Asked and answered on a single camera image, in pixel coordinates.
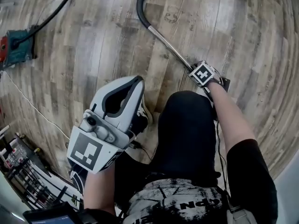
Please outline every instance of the screen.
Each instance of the screen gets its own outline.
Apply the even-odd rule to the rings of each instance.
[[[74,224],[68,216],[56,217],[43,221],[33,221],[32,224]]]

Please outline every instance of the vacuum hose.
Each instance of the vacuum hose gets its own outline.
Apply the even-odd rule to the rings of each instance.
[[[137,0],[136,10],[137,15],[141,21],[141,23],[148,29],[155,37],[157,37],[170,51],[173,52],[174,55],[185,65],[185,67],[189,70],[189,72],[193,71],[193,67],[189,64],[189,62],[176,50],[166,39],[165,37],[159,33],[146,19],[143,11],[143,3],[144,0]]]
[[[148,29],[149,26],[151,26],[151,24],[149,23],[149,21],[146,19],[145,15],[144,15],[143,3],[144,3],[144,0],[137,0],[137,15],[138,15],[141,23],[146,27],[146,29]]]
[[[65,6],[68,0],[63,0],[61,4],[56,8],[56,10],[51,14],[50,17],[48,17],[41,25],[39,25],[36,29],[34,29],[30,34],[28,34],[26,37],[20,39],[20,40],[15,40],[12,44],[12,49],[18,48],[18,46],[33,37],[37,32],[39,32],[41,29],[43,29],[59,12],[60,10]]]

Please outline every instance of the black cable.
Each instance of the black cable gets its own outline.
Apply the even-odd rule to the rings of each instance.
[[[152,159],[149,156],[149,153],[143,147],[141,149],[146,153],[146,155],[148,156],[148,158],[152,161]]]
[[[80,174],[83,170],[85,170],[85,169],[84,169],[84,168],[81,168],[80,171],[77,172],[77,175],[79,176],[79,174]]]
[[[14,40],[12,43],[12,50],[18,48],[18,46],[30,39],[31,37],[33,37],[37,32],[39,32],[41,29],[43,29],[59,12],[60,10],[65,6],[65,4],[67,3],[68,0],[63,0],[61,2],[61,4],[56,8],[56,10],[41,24],[39,25],[35,30],[33,30],[32,32],[30,32],[30,34],[28,34],[26,37],[20,39],[20,40]]]
[[[223,156],[220,153],[219,121],[217,122],[217,125],[216,125],[216,132],[217,132],[217,137],[218,137],[218,154],[219,154],[221,168],[222,168],[224,188],[225,188],[225,190],[227,190],[228,165],[227,165],[225,159],[223,158]],[[226,178],[224,177],[225,175],[224,175],[224,167],[223,167],[223,161],[222,161],[222,159],[224,160],[225,166],[226,166]]]
[[[123,221],[123,218],[121,218],[123,214],[124,214],[124,210],[121,210],[120,214],[119,214],[118,217],[117,217],[119,223],[122,223],[122,221]]]

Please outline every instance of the leg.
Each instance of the leg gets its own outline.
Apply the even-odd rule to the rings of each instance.
[[[191,91],[171,95],[159,118],[158,138],[151,170],[202,186],[217,184],[213,109],[206,97]]]

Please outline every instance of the metal tube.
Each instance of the metal tube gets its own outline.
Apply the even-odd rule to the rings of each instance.
[[[7,129],[9,129],[9,128],[10,128],[10,126],[7,125],[5,128],[1,129],[1,131],[0,131],[0,135],[4,134],[5,131],[6,131]]]
[[[161,33],[159,33],[152,26],[149,26],[148,30],[151,31],[151,33],[154,34],[169,50],[171,50],[190,72],[193,71],[190,63],[164,38]]]

